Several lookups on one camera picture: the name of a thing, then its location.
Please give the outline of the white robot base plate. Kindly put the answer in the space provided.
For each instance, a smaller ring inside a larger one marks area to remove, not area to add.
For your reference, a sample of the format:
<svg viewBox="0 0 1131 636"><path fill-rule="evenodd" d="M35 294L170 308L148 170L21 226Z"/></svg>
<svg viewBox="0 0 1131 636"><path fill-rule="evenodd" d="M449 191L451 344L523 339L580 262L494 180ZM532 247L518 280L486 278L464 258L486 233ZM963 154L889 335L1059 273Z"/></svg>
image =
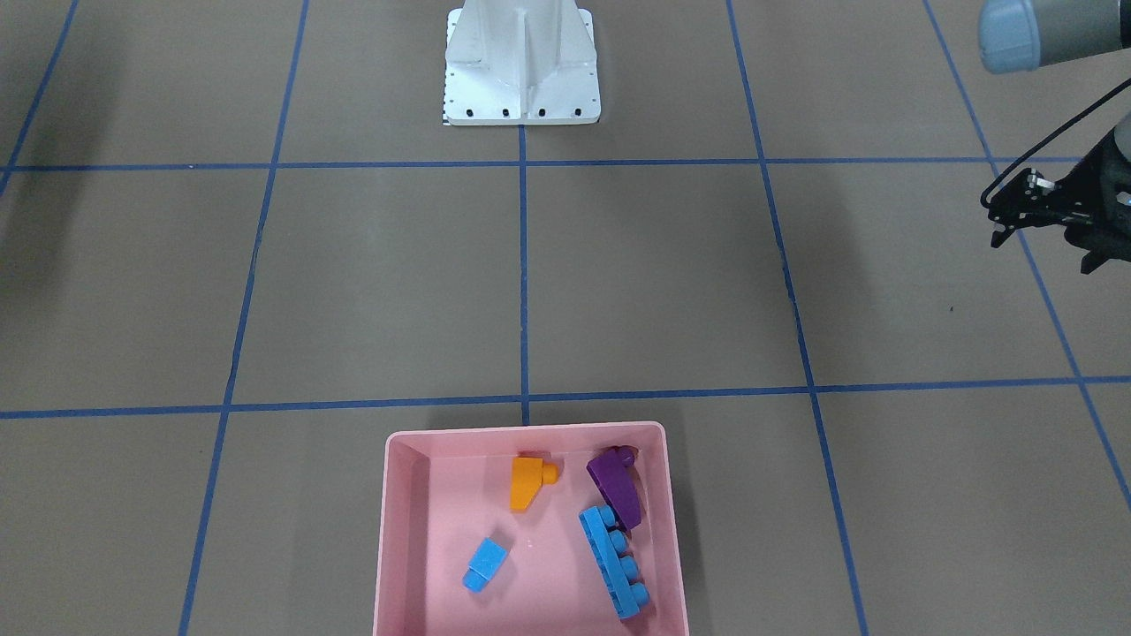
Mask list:
<svg viewBox="0 0 1131 636"><path fill-rule="evenodd" d="M444 25L444 124L599 121L590 11L573 1L465 1Z"/></svg>

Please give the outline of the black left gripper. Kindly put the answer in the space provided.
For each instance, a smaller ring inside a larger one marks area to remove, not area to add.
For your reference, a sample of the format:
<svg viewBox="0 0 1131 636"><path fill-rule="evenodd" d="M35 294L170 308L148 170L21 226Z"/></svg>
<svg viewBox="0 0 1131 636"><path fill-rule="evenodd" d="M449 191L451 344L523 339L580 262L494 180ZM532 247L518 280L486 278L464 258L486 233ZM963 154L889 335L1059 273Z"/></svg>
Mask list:
<svg viewBox="0 0 1131 636"><path fill-rule="evenodd" d="M1018 230L1057 225L1067 243L1083 251L1083 275L1108 261L1130 261L1128 124L1115 124L1059 180L1033 167L1010 173L1005 184L991 186L983 201L994 223L992 248Z"/></svg>

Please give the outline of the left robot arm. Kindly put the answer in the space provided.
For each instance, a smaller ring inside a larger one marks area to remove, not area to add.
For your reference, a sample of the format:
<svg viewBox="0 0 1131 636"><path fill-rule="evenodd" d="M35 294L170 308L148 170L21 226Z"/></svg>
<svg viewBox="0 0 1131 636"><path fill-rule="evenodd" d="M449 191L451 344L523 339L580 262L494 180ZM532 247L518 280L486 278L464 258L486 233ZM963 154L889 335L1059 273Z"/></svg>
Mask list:
<svg viewBox="0 0 1131 636"><path fill-rule="evenodd" d="M994 75L1031 72L1050 65L1128 49L1126 1L986 1L979 12L979 55ZM1000 248L1027 227L1059 226L1067 243L1082 250L1080 273L1110 261L1130 261L1130 121L1123 117L1059 180L1024 164L1060 134L1079 124L1128 81L1102 95L1054 132L1007 165L986 186L979 204L993 222L991 246Z"/></svg>

